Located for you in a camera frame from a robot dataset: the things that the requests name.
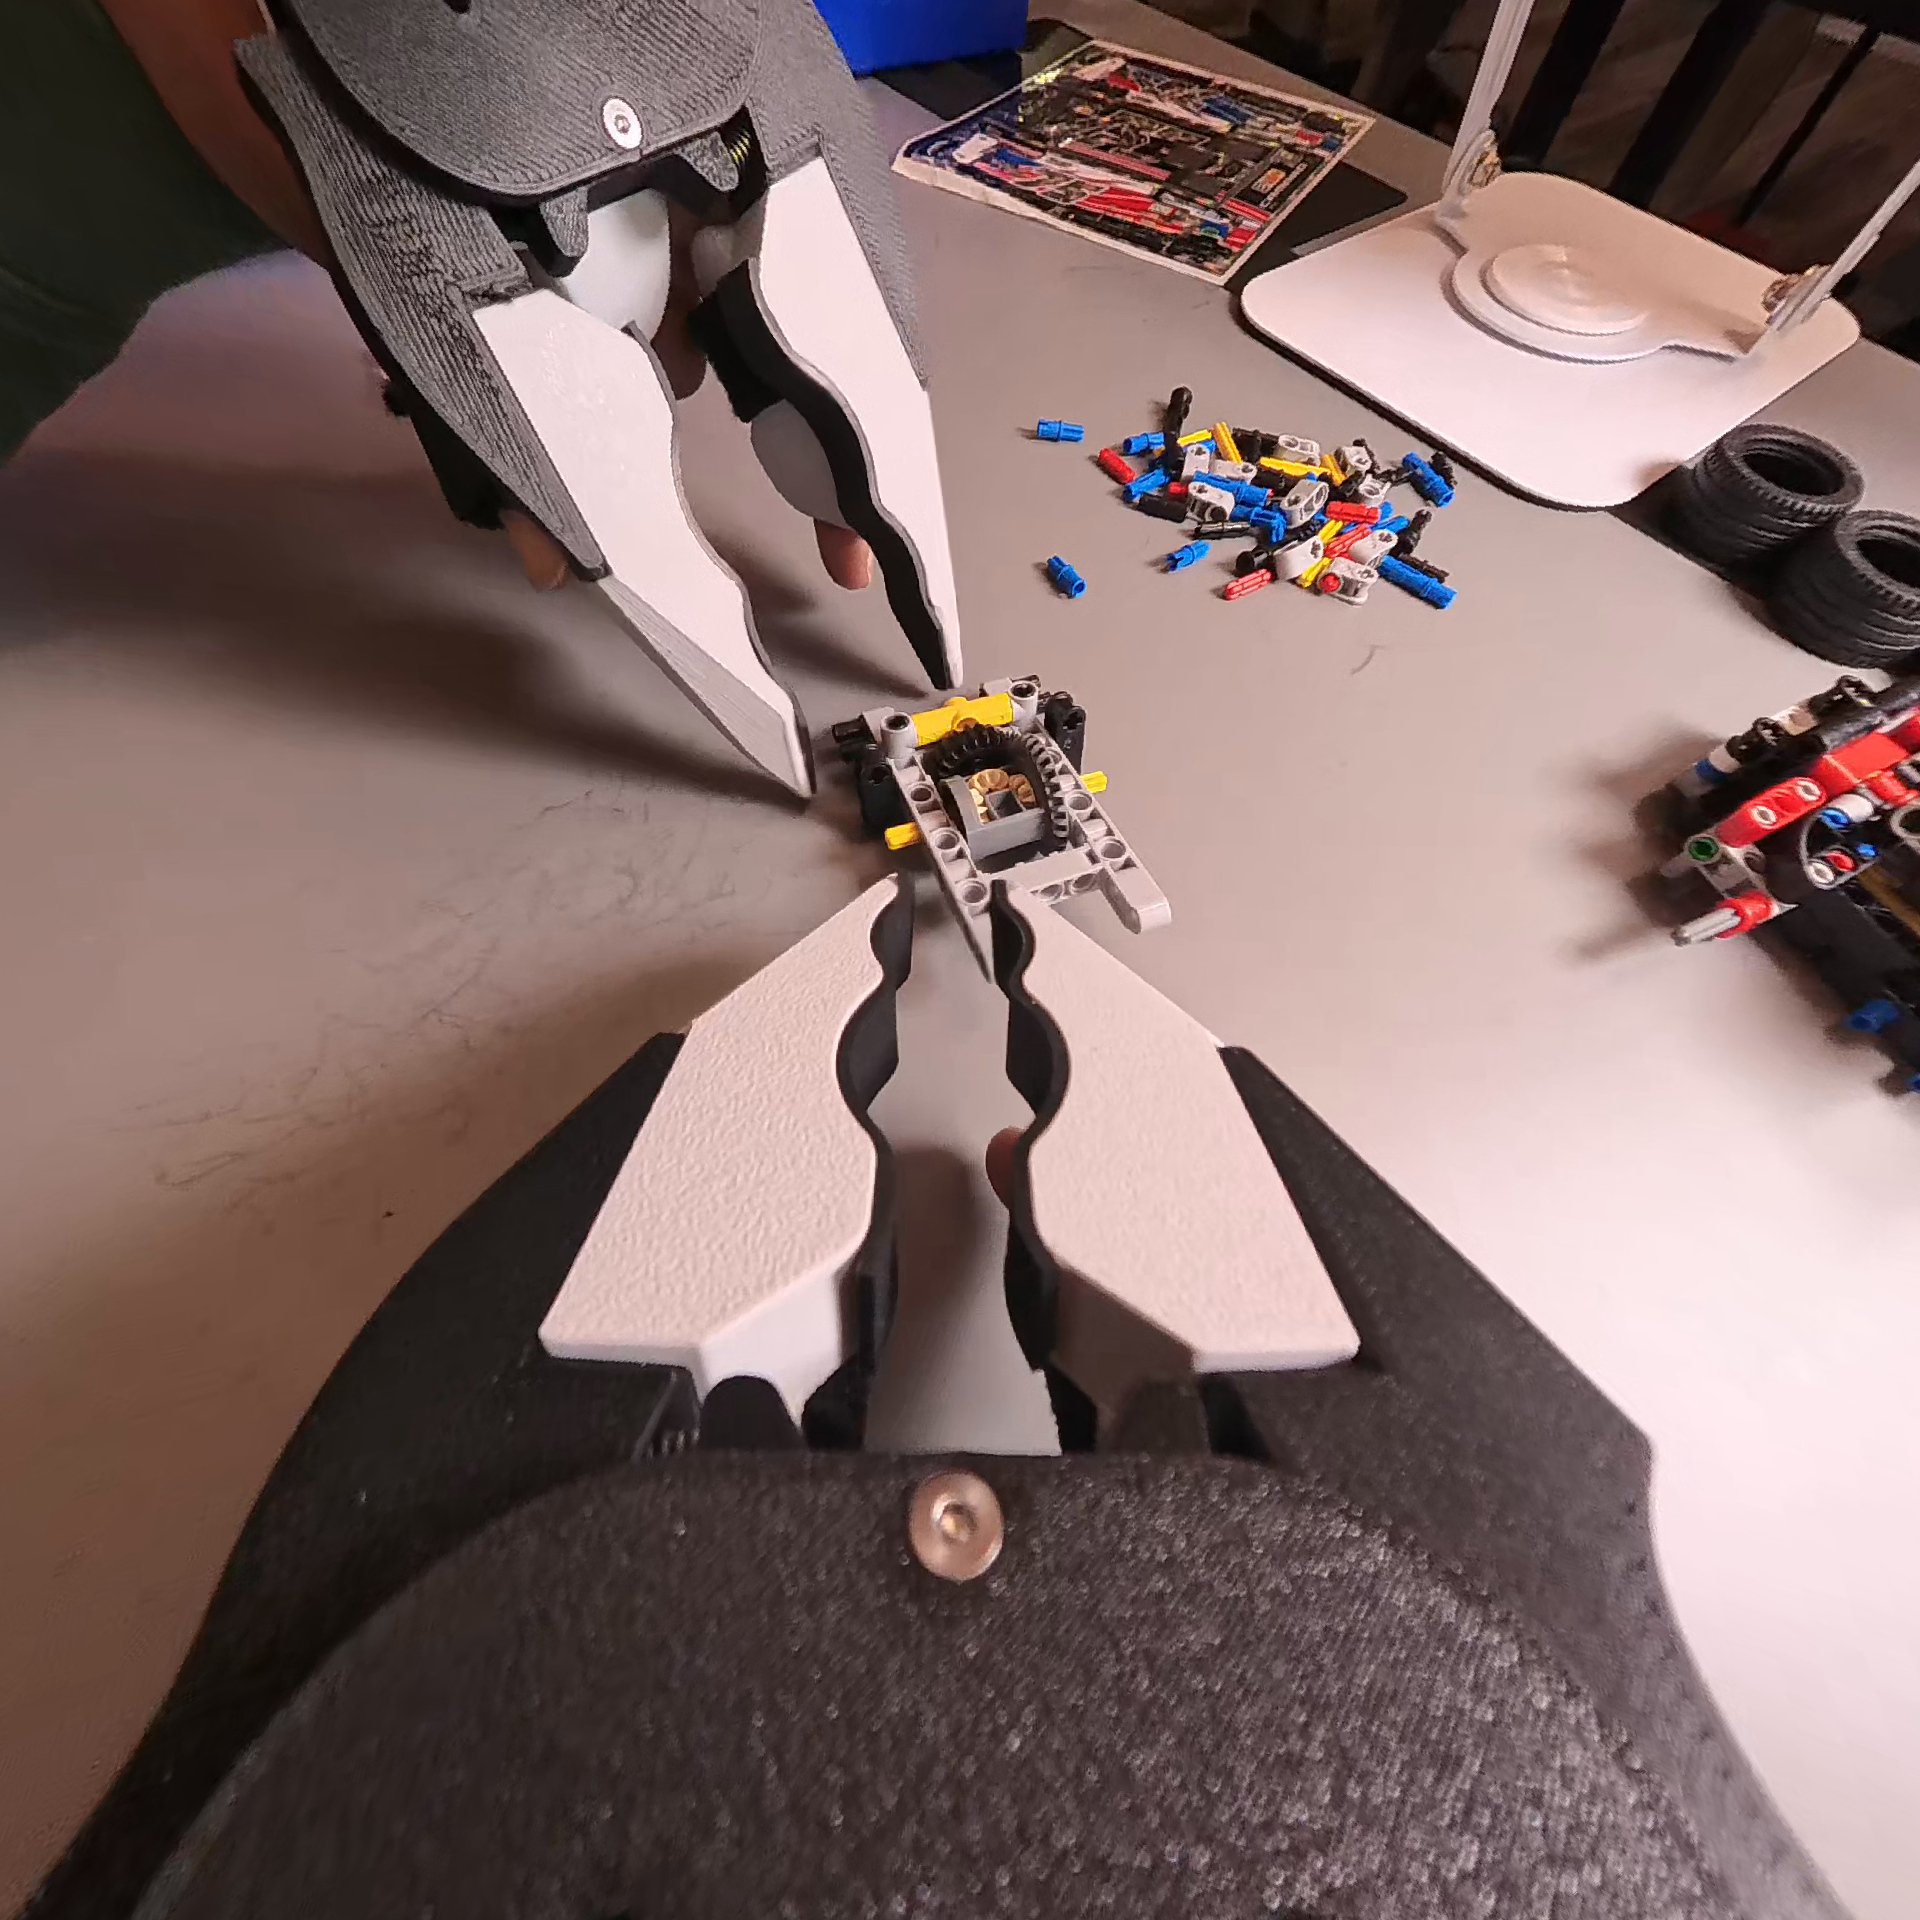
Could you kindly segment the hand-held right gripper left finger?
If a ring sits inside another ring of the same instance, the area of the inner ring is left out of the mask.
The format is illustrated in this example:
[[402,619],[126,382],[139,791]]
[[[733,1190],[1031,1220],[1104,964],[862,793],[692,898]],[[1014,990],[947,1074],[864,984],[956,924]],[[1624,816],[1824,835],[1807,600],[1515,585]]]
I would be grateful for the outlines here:
[[562,1361],[758,1378],[815,1450],[858,1450],[895,1312],[899,1068],[915,904],[887,878],[679,1039],[540,1337]]

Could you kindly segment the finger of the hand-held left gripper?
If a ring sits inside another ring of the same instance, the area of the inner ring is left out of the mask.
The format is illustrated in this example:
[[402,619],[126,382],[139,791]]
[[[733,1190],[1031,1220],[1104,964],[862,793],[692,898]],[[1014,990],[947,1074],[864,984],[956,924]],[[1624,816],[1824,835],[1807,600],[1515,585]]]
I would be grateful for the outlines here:
[[548,291],[483,307],[476,326],[599,544],[600,595],[738,750],[810,798],[800,708],[760,651],[743,584],[691,515],[653,351]]
[[815,441],[834,515],[868,546],[927,683],[954,689],[962,639],[931,400],[824,155],[754,208],[738,345]]

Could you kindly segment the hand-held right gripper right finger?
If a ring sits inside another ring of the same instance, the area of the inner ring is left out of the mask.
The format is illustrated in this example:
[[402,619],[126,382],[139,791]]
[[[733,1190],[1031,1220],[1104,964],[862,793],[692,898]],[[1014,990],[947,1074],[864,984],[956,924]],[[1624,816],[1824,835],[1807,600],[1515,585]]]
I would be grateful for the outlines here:
[[1062,1451],[1091,1451],[1143,1388],[1354,1361],[1359,1335],[1228,1049],[1016,888],[992,898],[992,971],[1031,1110],[1003,1291]]

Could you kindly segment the small grey lego gear assembly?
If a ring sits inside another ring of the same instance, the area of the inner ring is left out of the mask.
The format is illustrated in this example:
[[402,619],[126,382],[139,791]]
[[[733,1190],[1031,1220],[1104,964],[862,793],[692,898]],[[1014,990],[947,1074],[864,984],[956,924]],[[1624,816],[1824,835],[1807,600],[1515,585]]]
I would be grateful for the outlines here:
[[1131,932],[1170,906],[1086,774],[1087,714],[1038,680],[906,712],[875,707],[831,727],[860,820],[890,850],[918,848],[983,976],[994,974],[992,898],[1008,883],[1044,906],[1102,896]]

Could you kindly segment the lego sticker sheet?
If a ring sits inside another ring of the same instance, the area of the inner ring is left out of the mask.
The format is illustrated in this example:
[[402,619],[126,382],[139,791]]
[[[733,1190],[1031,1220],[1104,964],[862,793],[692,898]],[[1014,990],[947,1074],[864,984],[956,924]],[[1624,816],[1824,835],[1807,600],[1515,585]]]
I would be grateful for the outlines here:
[[1224,284],[1376,120],[1087,39],[907,140],[906,179]]

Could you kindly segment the pile of small lego pieces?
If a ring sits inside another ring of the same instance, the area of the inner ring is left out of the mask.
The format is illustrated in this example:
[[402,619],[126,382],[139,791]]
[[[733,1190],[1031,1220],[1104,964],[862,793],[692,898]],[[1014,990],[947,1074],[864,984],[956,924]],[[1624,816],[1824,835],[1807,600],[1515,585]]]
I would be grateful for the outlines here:
[[1382,456],[1248,423],[1205,423],[1192,394],[1167,394],[1160,423],[1092,450],[1118,503],[1155,522],[1163,576],[1212,579],[1224,604],[1291,588],[1359,609],[1389,590],[1450,610],[1455,588],[1423,554],[1434,516],[1453,506],[1458,466],[1442,448]]

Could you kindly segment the partly built lego car chassis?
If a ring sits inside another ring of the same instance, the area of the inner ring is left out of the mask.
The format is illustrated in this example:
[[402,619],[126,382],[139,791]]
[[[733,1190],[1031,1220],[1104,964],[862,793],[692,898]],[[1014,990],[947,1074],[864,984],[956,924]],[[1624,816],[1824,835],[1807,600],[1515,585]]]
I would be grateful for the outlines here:
[[1843,676],[1711,746],[1654,798],[1670,944],[1787,953],[1917,1091],[1917,676]]

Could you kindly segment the black rubber lego tire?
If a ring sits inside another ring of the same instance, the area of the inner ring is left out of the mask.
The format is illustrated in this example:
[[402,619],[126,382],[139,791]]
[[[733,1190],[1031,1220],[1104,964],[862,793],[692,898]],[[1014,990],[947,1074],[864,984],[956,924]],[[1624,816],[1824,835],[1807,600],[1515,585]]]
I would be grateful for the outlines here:
[[1838,666],[1894,667],[1917,649],[1917,520],[1847,513],[1791,546],[1766,595],[1773,628]]
[[1676,475],[1664,524],[1692,558],[1756,569],[1851,513],[1862,492],[1862,472],[1832,443],[1743,423]]

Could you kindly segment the person's left hand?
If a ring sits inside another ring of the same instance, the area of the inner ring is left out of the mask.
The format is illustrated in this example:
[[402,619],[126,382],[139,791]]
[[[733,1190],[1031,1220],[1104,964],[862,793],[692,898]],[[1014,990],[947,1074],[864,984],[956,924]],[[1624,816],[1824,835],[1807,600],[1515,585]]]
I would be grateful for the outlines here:
[[[687,319],[702,299],[695,282],[676,282],[668,295],[663,321],[652,336],[652,348],[668,376],[676,400],[698,394],[707,377],[704,351],[695,344]],[[512,554],[530,588],[552,592],[574,582],[566,552],[516,507],[501,507],[496,526],[507,537]],[[813,522],[815,544],[829,579],[846,590],[864,590],[874,582],[874,554],[862,537],[824,520]]]

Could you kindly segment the white book stand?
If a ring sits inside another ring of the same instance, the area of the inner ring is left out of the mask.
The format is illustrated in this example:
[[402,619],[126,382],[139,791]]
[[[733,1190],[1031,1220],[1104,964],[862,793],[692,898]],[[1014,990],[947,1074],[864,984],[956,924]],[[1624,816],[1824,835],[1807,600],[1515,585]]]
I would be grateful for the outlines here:
[[1836,289],[1917,169],[1798,275],[1668,225],[1639,185],[1508,174],[1495,110],[1532,11],[1496,9],[1437,200],[1248,279],[1239,312],[1496,483],[1611,511],[1858,338]]

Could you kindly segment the black mat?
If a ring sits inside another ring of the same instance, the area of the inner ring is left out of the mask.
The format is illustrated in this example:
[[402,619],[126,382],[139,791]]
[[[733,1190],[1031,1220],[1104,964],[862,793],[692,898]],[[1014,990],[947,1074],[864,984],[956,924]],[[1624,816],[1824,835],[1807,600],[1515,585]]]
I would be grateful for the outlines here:
[[1312,193],[1286,214],[1272,238],[1280,243],[1285,258],[1294,258],[1324,240],[1400,208],[1406,200],[1407,195],[1400,187],[1370,174],[1354,161],[1336,161]]

